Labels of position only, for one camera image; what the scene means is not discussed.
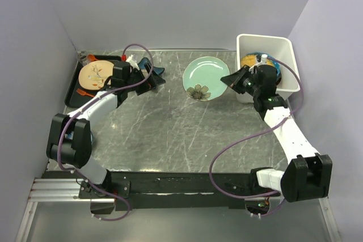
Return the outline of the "yellow rimmed plate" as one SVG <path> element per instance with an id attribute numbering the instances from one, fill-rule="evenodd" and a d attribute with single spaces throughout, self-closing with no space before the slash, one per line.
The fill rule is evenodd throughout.
<path id="1" fill-rule="evenodd" d="M 248 54 L 240 59 L 240 67 L 247 65 L 253 67 L 256 64 L 256 56 L 260 54 Z"/>

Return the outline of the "mint green flower plate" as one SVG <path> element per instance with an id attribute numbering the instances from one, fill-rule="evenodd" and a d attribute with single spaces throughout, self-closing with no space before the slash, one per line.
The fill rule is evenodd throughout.
<path id="1" fill-rule="evenodd" d="M 230 75 L 230 70 L 217 57 L 200 57 L 193 60 L 184 70 L 183 88 L 187 95 L 196 101 L 211 101 L 227 90 L 222 77 Z"/>

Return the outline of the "blue polka dot plate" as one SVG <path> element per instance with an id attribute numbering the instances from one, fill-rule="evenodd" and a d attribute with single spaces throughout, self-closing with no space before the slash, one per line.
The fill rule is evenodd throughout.
<path id="1" fill-rule="evenodd" d="M 281 81 L 280 65 L 279 65 L 278 62 L 275 61 L 275 59 L 272 56 L 270 56 L 267 53 L 262 53 L 262 52 L 253 52 L 253 53 L 249 53 L 249 54 L 260 54 L 260 55 L 261 54 L 266 54 L 268 56 L 268 65 L 269 66 L 273 66 L 276 69 L 276 72 L 277 72 L 277 83 Z M 255 66 L 250 67 L 250 71 L 253 71 Z"/>

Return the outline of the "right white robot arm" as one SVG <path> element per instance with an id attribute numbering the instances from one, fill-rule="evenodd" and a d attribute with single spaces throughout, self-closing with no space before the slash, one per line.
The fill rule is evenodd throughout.
<path id="1" fill-rule="evenodd" d="M 221 82 L 238 94 L 252 96 L 255 110 L 269 126 L 269 131 L 275 134 L 288 161 L 285 171 L 253 169 L 248 182 L 249 191 L 260 196 L 271 189 L 282 193 L 288 202 L 328 196 L 332 160 L 328 155 L 321 155 L 297 126 L 292 110 L 276 91 L 276 68 L 260 65 L 251 69 L 245 65 L 222 77 Z"/>

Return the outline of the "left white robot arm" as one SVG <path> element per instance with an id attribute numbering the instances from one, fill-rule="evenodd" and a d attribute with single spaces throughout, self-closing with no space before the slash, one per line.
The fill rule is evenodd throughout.
<path id="1" fill-rule="evenodd" d="M 140 62 L 119 61 L 112 74 L 106 77 L 96 95 L 76 111 L 57 114 L 52 118 L 46 155 L 64 171 L 76 171 L 88 179 L 92 191 L 99 197 L 112 193 L 109 170 L 91 155 L 91 128 L 106 115 L 117 109 L 134 91 L 144 94 L 166 81 L 155 72 L 152 60 L 144 57 Z"/>

